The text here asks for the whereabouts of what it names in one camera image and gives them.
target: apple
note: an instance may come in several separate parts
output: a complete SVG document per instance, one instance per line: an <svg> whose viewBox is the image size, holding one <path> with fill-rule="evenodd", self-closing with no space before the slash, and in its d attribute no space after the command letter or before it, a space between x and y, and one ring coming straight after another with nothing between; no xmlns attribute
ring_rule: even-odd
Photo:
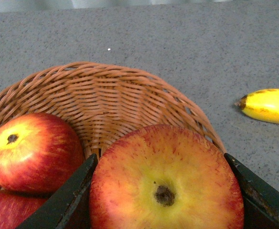
<svg viewBox="0 0 279 229"><path fill-rule="evenodd" d="M150 125L114 142L93 173L92 229L242 229L239 184L203 136Z"/></svg>
<svg viewBox="0 0 279 229"><path fill-rule="evenodd" d="M16 228L46 200L0 191L0 229Z"/></svg>
<svg viewBox="0 0 279 229"><path fill-rule="evenodd" d="M80 140L63 119L24 114L0 127L0 186L54 193L84 162Z"/></svg>

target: apple calyx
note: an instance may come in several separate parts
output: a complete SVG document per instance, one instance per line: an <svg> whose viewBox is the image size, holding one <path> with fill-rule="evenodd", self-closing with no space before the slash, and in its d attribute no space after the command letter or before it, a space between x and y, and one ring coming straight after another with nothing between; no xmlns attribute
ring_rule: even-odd
<svg viewBox="0 0 279 229"><path fill-rule="evenodd" d="M164 207L169 207L174 204L175 194L167 186L160 185L154 197L158 203L162 204Z"/></svg>
<svg viewBox="0 0 279 229"><path fill-rule="evenodd" d="M7 145L15 142L18 138L19 137L17 135L15 135L15 134L9 135Z"/></svg>

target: speckled countertop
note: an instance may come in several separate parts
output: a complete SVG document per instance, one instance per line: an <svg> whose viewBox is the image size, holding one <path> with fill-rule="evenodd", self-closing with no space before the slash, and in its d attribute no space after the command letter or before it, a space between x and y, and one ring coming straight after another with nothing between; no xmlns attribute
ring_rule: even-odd
<svg viewBox="0 0 279 229"><path fill-rule="evenodd" d="M75 61L161 77L203 109L230 154L279 191L279 125L234 107L249 92L279 88L279 0L0 13L0 91Z"/></svg>

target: red apple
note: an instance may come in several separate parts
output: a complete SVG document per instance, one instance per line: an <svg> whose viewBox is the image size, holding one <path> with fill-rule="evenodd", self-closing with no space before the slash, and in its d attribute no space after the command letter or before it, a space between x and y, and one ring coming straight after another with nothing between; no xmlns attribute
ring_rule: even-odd
<svg viewBox="0 0 279 229"><path fill-rule="evenodd" d="M25 114L0 127L0 186L5 189L54 193L83 162L77 134L55 115Z"/></svg>
<svg viewBox="0 0 279 229"><path fill-rule="evenodd" d="M112 144L94 171L92 229L242 229L244 206L223 154L203 136L152 125Z"/></svg>
<svg viewBox="0 0 279 229"><path fill-rule="evenodd" d="M46 200L0 191L0 229L16 228Z"/></svg>

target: yellow banana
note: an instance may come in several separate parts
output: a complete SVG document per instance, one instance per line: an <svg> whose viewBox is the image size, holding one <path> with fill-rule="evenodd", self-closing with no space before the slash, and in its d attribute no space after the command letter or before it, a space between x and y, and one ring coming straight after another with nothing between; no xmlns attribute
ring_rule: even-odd
<svg viewBox="0 0 279 229"><path fill-rule="evenodd" d="M235 103L247 116L279 124L279 89L263 89L242 97Z"/></svg>

